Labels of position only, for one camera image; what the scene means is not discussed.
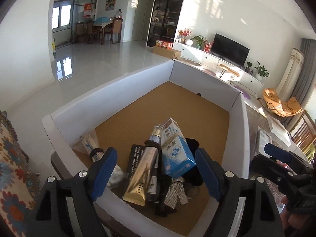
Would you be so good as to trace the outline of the person's right hand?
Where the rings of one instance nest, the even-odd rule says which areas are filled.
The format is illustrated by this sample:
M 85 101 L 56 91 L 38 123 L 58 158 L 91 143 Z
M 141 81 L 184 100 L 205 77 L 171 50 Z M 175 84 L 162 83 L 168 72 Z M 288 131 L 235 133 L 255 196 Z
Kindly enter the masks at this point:
M 315 199 L 281 199 L 280 218 L 285 236 L 315 236 Z

